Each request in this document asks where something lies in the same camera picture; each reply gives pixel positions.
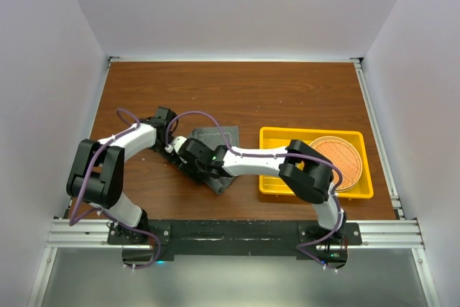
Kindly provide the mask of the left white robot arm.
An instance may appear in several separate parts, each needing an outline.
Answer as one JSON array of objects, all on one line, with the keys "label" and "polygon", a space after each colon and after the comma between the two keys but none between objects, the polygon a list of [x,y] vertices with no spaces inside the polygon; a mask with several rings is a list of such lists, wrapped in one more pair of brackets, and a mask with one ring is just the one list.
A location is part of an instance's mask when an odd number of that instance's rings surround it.
[{"label": "left white robot arm", "polygon": [[176,113],[165,107],[158,108],[150,118],[133,120],[118,134],[100,140],[84,139],[78,145],[66,184],[67,194],[75,199],[69,225],[76,225],[84,217],[78,210],[87,203],[114,221],[116,234],[123,234],[133,244],[153,244],[146,211],[124,194],[124,164],[150,149],[179,165],[180,159],[170,146],[178,120]]}]

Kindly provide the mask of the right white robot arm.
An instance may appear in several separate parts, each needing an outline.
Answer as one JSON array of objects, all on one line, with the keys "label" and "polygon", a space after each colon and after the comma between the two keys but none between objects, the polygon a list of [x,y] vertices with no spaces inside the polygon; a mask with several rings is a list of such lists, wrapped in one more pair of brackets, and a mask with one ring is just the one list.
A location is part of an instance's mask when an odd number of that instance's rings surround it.
[{"label": "right white robot arm", "polygon": [[260,175],[279,178],[297,198],[313,205],[320,237],[316,244],[337,244],[346,235],[346,213],[336,195],[343,181],[341,171],[306,143],[293,139],[275,149],[242,149],[219,145],[211,149],[194,138],[177,137],[173,152],[203,178],[236,178]]}]

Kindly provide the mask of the grey cloth napkin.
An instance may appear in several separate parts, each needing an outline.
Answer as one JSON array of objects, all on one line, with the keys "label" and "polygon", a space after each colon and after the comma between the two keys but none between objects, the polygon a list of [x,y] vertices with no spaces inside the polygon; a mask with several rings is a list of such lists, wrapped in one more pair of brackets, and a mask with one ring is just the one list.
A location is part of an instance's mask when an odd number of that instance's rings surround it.
[{"label": "grey cloth napkin", "polygon": [[[238,126],[222,127],[224,135],[221,135],[217,127],[199,127],[192,130],[189,137],[198,139],[214,150],[219,145],[239,146],[239,128]],[[204,183],[216,194],[221,195],[236,180],[235,177],[212,178],[206,177]]]}]

